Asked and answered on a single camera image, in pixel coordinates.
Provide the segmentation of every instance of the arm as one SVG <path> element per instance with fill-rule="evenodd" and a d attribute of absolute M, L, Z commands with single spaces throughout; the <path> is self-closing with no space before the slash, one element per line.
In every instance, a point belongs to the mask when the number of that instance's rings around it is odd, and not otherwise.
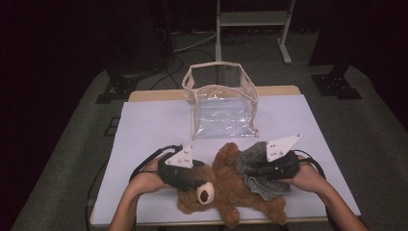
<path fill-rule="evenodd" d="M 153 172 L 139 173 L 126 187 L 117 205 L 111 225 L 109 226 L 110 231 L 131 230 L 136 217 L 139 198 L 145 193 L 153 193 L 159 189 L 169 187 L 169 185 L 165 184 L 160 176 L 155 173 L 155 171 L 157 171 L 158 160 L 159 159 L 153 160 L 142 170 Z"/>
<path fill-rule="evenodd" d="M 333 220 L 342 230 L 368 230 L 368 228 L 353 214 L 339 193 L 331 186 L 309 163 L 300 163 L 300 170 L 293 179 L 282 180 L 299 189 L 316 193 Z"/>

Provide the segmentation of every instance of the white tabletop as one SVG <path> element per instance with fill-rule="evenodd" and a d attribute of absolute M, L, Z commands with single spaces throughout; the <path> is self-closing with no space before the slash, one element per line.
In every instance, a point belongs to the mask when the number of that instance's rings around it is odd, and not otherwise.
<path fill-rule="evenodd" d="M 132 171 L 157 149 L 173 145 L 192 145 L 193 158 L 211 164 L 218 150 L 235 142 L 240 150 L 256 141 L 271 141 L 301 134 L 293 147 L 308 152 L 325 171 L 326 178 L 344 198 L 356 215 L 361 215 L 340 172 L 304 95 L 260 96 L 256 122 L 259 138 L 191 139 L 191 106 L 185 100 L 163 100 L 125 103 L 115 135 L 111 159 L 92 212 L 90 223 L 109 225 Z M 295 187 L 284 195 L 286 213 L 291 218 L 325 217 L 324 205 L 313 193 Z M 184 215 L 177 209 L 177 193 L 165 189 L 145 194 L 138 204 L 139 225 L 180 223 L 219 223 L 216 209 Z M 239 208 L 242 223 L 265 222 L 266 216 L 251 208 Z"/>

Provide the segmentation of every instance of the dark background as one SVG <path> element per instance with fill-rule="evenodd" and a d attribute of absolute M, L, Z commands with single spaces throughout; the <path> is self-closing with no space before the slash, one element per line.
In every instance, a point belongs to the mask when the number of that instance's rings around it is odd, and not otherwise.
<path fill-rule="evenodd" d="M 223 9 L 287 6 L 286 1 L 271 2 L 225 0 Z M 158 10 L 143 10 L 149 8 L 147 3 L 1 1 L 2 228 L 13 225 L 93 78 L 116 64 L 155 69 L 166 62 L 169 54 L 154 33 L 154 27 L 163 27 L 165 22 Z M 215 0 L 167 3 L 171 30 L 215 29 Z M 310 64 L 346 59 L 370 77 L 408 128 L 403 109 L 408 99 L 408 29 L 403 10 L 400 0 L 297 0 L 291 31 L 321 29 Z"/>

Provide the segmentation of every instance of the teddy bear snout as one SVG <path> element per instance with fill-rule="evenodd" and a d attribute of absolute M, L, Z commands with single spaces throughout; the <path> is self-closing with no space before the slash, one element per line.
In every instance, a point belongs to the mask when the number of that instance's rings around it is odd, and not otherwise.
<path fill-rule="evenodd" d="M 207 205 L 214 201 L 214 186 L 212 183 L 207 182 L 204 185 L 197 188 L 197 198 L 200 204 Z"/>

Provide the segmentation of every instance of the forearm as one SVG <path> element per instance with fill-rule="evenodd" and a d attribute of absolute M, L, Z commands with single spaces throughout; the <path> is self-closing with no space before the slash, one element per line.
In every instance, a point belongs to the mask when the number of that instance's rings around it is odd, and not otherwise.
<path fill-rule="evenodd" d="M 319 192 L 318 196 L 323 201 L 333 220 L 341 230 L 368 230 L 363 222 L 354 215 L 339 193 L 332 186 L 327 184 L 327 186 L 324 187 L 324 191 Z"/>
<path fill-rule="evenodd" d="M 136 218 L 136 210 L 141 194 L 124 193 L 120 198 L 114 218 L 109 226 L 110 231 L 128 231 Z"/>

